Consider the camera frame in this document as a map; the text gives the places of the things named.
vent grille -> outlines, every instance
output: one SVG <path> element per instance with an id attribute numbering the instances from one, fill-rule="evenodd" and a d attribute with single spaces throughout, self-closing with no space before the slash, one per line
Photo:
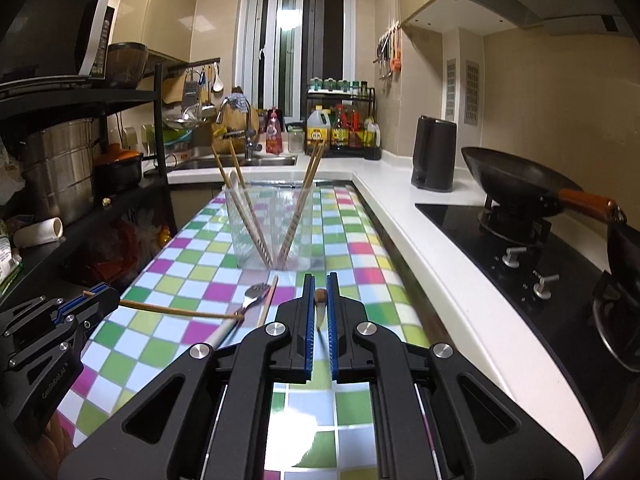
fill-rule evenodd
<path id="1" fill-rule="evenodd" d="M 480 66 L 466 62 L 465 124 L 478 126 Z"/>
<path id="2" fill-rule="evenodd" d="M 447 105 L 445 108 L 444 118 L 446 121 L 452 121 L 456 114 L 456 60 L 447 61 Z"/>

white countertop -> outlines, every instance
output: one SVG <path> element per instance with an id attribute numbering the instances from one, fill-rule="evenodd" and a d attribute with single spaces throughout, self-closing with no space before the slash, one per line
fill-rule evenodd
<path id="1" fill-rule="evenodd" d="M 308 156 L 301 155 L 295 166 L 244 168 L 242 173 L 247 180 L 302 180 L 308 161 Z M 463 170 L 456 170 L 451 193 L 415 188 L 410 183 L 411 172 L 410 158 L 385 153 L 377 162 L 325 158 L 316 179 L 354 183 L 433 303 L 456 347 L 569 449 L 588 476 L 602 454 L 564 376 L 482 271 L 415 208 L 415 203 L 482 205 L 486 195 Z M 169 184 L 194 184 L 221 182 L 222 176 L 217 169 L 180 170 L 171 172 L 168 179 Z M 570 217 L 561 217 L 554 220 L 554 232 L 606 268 L 604 240 Z"/>

paper towel roll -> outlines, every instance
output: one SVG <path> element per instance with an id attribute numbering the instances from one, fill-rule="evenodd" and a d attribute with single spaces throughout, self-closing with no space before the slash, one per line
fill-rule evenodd
<path id="1" fill-rule="evenodd" d="M 33 247 L 60 240 L 62 236 L 62 221 L 60 218 L 50 218 L 39 224 L 18 229 L 14 233 L 14 245 L 19 248 Z"/>

silver screw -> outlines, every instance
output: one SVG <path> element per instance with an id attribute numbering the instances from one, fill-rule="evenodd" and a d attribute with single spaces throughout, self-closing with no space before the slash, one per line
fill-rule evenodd
<path id="1" fill-rule="evenodd" d="M 453 355 L 453 348 L 446 343 L 438 343 L 433 347 L 433 353 L 440 359 L 448 359 Z"/>
<path id="2" fill-rule="evenodd" d="M 378 327 L 375 323 L 363 321 L 356 327 L 356 330 L 362 335 L 373 335 L 378 331 Z"/>
<path id="3" fill-rule="evenodd" d="M 204 343 L 198 343 L 189 348 L 189 355 L 194 359 L 203 359 L 209 355 L 209 352 L 209 345 L 205 345 Z"/>
<path id="4" fill-rule="evenodd" d="M 277 335 L 284 334 L 286 329 L 287 327 L 284 326 L 282 323 L 275 321 L 273 323 L 269 323 L 265 327 L 264 331 L 269 335 L 277 336 Z"/>

colorful checkered table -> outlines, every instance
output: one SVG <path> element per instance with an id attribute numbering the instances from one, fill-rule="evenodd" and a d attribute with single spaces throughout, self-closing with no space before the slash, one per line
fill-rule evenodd
<path id="1" fill-rule="evenodd" d="M 338 274 L 340 292 L 360 300 L 369 319 L 409 343 L 428 341 L 388 254 L 354 190 L 314 192 L 312 273 L 316 286 Z M 198 312 L 234 312 L 244 291 L 278 274 L 267 321 L 277 306 L 302 294 L 304 272 L 238 269 L 224 194 L 212 200 L 162 250 L 124 295 Z M 256 327 L 260 308 L 248 310 L 226 344 Z M 59 407 L 63 425 L 80 444 L 190 345 L 204 341 L 218 320 L 162 316 L 120 307 L 84 349 L 84 371 Z M 276 384 L 271 404 L 265 479 L 377 478 L 368 384 L 336 384 L 329 372 L 326 322 L 314 344 L 307 384 Z"/>

